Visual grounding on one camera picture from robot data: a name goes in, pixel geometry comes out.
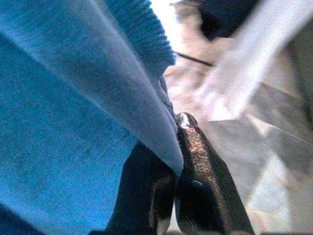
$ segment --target black cable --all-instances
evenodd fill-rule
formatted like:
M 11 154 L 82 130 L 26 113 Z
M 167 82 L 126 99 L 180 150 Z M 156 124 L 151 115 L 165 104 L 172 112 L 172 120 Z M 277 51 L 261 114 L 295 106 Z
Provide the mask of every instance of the black cable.
M 189 55 L 182 54 L 182 53 L 180 53 L 180 52 L 174 51 L 174 53 L 176 53 L 177 55 L 179 55 L 179 56 L 181 56 L 181 57 L 183 57 L 183 58 L 186 58 L 186 59 L 189 59 L 189 60 L 192 60 L 192 61 L 195 61 L 195 62 L 204 64 L 204 65 L 207 65 L 207 66 L 210 66 L 210 67 L 215 66 L 215 65 L 213 65 L 213 64 L 211 64 L 211 63 L 208 63 L 208 62 L 203 61 L 203 60 L 199 60 L 199 59 L 194 58 L 194 57 L 191 57 L 191 56 L 189 56 Z

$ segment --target tiled floor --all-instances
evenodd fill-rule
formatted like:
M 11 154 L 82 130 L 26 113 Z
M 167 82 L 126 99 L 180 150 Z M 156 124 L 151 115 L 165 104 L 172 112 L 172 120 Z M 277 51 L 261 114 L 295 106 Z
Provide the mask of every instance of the tiled floor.
M 182 28 L 181 51 L 214 63 L 230 40 L 207 41 L 200 16 L 191 5 L 176 3 Z M 212 67 L 179 58 L 165 73 L 176 113 L 198 120 L 227 163 L 256 234 L 313 232 L 313 133 L 303 98 L 285 50 L 239 120 L 207 121 L 197 91 Z M 177 234 L 177 226 L 169 234 Z

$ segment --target blue sweater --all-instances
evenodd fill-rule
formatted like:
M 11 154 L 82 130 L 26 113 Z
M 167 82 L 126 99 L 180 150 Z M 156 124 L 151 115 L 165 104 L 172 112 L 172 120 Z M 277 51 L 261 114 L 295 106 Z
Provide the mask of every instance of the blue sweater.
M 106 226 L 138 139 L 181 173 L 149 4 L 0 3 L 0 203 L 47 235 Z

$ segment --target floor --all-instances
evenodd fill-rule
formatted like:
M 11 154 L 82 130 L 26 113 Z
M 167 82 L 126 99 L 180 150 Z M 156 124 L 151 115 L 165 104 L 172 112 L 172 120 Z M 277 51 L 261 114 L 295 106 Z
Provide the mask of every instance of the floor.
M 216 63 L 232 39 L 209 42 L 191 4 L 175 3 L 179 52 Z M 178 57 L 164 74 L 176 113 L 189 112 L 225 160 L 256 234 L 313 232 L 313 132 L 288 50 L 238 120 L 208 121 L 197 91 L 212 67 Z M 175 219 L 168 234 L 179 234 Z

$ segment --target blue fabric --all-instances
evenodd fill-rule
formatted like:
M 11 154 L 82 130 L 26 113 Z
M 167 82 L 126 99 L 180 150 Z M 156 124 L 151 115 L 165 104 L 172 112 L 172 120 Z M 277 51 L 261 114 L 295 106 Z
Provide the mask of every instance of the blue fabric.
M 81 235 L 106 226 L 137 139 L 179 175 L 173 61 L 148 1 L 1 1 L 0 202 Z

